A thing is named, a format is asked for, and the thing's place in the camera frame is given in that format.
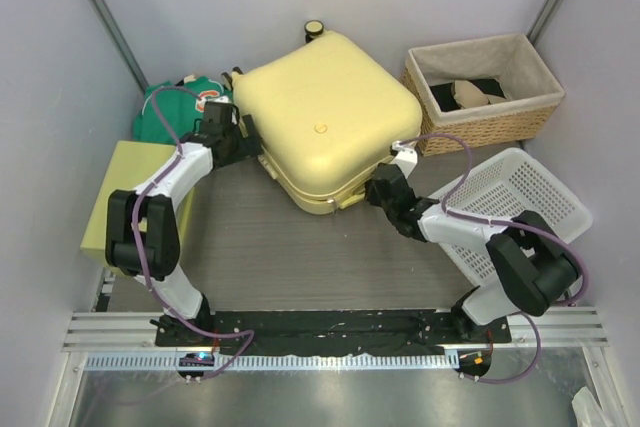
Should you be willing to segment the yellow hard-shell suitcase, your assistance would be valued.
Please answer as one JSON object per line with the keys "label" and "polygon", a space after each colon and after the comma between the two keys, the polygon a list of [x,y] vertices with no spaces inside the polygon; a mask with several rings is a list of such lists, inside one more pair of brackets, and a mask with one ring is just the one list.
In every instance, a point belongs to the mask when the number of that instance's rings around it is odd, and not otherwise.
{"label": "yellow hard-shell suitcase", "polygon": [[291,53],[222,78],[253,119],[265,170],[300,209],[325,215],[363,199],[373,170],[393,159],[393,143],[420,133],[422,110],[349,38],[319,20],[304,33]]}

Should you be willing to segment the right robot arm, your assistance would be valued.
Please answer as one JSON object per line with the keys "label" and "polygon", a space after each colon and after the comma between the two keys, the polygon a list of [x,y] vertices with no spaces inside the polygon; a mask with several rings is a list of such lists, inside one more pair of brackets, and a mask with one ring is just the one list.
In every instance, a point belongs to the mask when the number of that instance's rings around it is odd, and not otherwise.
{"label": "right robot arm", "polygon": [[453,333],[462,341],[477,340],[492,322],[512,314],[540,317],[569,287],[586,280],[578,255],[533,211],[495,220],[457,212],[444,200],[417,196],[391,164],[376,167],[365,183],[365,199],[406,238],[488,257],[497,279],[473,288],[450,310]]}

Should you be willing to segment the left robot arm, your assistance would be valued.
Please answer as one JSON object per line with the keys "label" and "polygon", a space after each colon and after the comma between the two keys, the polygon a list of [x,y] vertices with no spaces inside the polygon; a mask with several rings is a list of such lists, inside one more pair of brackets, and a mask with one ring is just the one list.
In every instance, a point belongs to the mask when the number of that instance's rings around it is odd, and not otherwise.
{"label": "left robot arm", "polygon": [[180,265],[177,210],[201,179],[263,149],[253,118],[225,102],[206,103],[196,129],[174,139],[174,153],[148,180],[110,194],[105,258],[145,285],[179,335],[200,346],[214,335],[213,314]]}

